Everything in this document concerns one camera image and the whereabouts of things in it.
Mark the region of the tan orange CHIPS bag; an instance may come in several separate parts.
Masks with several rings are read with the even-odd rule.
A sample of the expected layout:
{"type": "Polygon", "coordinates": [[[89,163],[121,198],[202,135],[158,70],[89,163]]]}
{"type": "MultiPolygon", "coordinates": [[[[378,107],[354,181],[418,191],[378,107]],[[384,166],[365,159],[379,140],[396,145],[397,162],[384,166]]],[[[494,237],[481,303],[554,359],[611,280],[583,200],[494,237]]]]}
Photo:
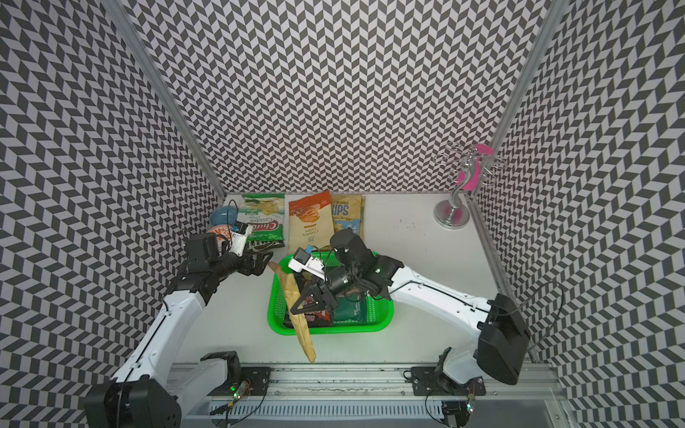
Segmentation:
{"type": "Polygon", "coordinates": [[[285,274],[280,265],[273,261],[269,262],[269,268],[275,273],[279,280],[297,340],[301,345],[307,360],[310,363],[314,363],[316,361],[317,354],[314,349],[306,317],[304,314],[294,315],[292,312],[292,310],[295,308],[296,301],[298,301],[298,299],[301,297],[294,275],[285,274]]]}

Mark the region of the black red Krax chips bag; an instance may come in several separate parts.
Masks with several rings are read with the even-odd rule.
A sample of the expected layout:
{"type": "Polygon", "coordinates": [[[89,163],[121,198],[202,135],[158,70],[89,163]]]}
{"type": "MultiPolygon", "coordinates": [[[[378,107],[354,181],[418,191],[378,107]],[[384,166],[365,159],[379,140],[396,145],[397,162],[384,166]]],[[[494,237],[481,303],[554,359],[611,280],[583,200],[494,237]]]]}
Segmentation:
{"type": "MultiPolygon", "coordinates": [[[[304,319],[309,328],[325,328],[334,325],[333,313],[327,310],[305,313],[304,319]]],[[[293,322],[288,313],[284,317],[284,327],[294,329],[293,322]]]]}

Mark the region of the green REAL chips bag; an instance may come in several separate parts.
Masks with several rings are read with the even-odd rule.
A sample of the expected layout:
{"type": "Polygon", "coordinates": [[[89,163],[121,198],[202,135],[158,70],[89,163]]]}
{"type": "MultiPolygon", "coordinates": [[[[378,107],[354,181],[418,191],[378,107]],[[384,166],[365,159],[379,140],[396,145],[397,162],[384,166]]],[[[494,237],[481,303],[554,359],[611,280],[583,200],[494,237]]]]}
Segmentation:
{"type": "Polygon", "coordinates": [[[335,324],[369,324],[378,322],[386,312],[385,304],[371,297],[353,295],[337,299],[334,309],[335,324]]]}

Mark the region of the orange cassava chips bag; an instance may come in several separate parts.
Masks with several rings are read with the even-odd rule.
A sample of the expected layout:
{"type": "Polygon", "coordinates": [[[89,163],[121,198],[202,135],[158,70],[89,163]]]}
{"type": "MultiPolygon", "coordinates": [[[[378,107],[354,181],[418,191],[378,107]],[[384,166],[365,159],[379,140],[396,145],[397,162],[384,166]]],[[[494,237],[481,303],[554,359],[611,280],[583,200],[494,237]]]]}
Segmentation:
{"type": "Polygon", "coordinates": [[[308,246],[323,250],[335,233],[331,194],[325,191],[292,201],[288,205],[288,252],[308,246]]]}

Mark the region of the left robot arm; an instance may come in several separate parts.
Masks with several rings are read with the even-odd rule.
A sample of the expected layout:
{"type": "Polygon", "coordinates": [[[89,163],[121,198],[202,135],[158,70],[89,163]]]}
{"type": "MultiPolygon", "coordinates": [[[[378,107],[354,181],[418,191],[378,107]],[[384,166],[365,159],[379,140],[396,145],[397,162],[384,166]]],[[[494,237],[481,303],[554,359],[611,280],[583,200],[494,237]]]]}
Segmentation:
{"type": "Polygon", "coordinates": [[[110,380],[93,386],[82,399],[89,426],[179,427],[213,392],[231,394],[222,407],[225,413],[249,393],[266,397],[270,368],[242,369],[235,351],[209,353],[178,381],[169,381],[181,345],[220,283],[234,273],[260,276],[273,256],[237,254],[218,241],[214,233],[187,240],[187,258],[144,338],[110,380]]]}

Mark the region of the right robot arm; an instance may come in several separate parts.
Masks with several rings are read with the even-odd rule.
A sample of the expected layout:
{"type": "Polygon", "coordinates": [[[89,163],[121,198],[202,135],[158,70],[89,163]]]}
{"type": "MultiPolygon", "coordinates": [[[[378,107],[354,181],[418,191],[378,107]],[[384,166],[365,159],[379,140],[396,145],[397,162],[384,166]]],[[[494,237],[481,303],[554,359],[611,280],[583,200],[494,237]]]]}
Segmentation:
{"type": "Polygon", "coordinates": [[[493,299],[472,296],[441,285],[400,260],[374,253],[349,229],[330,240],[335,266],[326,267],[321,254],[299,248],[288,263],[294,273],[311,279],[291,303],[292,316],[333,311],[338,297],[350,290],[373,298],[405,303],[461,329],[468,341],[441,356],[439,374],[466,384],[482,376],[515,385],[528,353],[531,333],[520,307],[505,294],[493,299]]]}

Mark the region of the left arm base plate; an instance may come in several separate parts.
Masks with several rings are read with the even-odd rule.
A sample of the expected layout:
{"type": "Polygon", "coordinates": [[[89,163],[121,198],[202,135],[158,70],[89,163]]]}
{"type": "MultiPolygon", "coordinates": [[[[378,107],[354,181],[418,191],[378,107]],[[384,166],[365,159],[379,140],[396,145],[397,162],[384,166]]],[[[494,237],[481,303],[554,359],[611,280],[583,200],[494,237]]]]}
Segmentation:
{"type": "Polygon", "coordinates": [[[265,397],[269,390],[272,369],[266,366],[243,368],[237,376],[228,381],[224,388],[226,395],[234,397],[265,397]]]}

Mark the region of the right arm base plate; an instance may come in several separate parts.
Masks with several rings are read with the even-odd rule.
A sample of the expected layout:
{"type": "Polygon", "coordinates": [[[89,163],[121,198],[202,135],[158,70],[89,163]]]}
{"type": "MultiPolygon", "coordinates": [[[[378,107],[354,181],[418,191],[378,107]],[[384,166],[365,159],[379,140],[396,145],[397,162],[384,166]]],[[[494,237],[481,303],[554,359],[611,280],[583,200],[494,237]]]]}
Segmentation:
{"type": "Polygon", "coordinates": [[[456,383],[445,374],[437,374],[435,367],[411,367],[407,380],[411,383],[415,396],[426,396],[429,392],[433,396],[476,397],[486,395],[482,378],[471,380],[469,383],[456,383]]]}

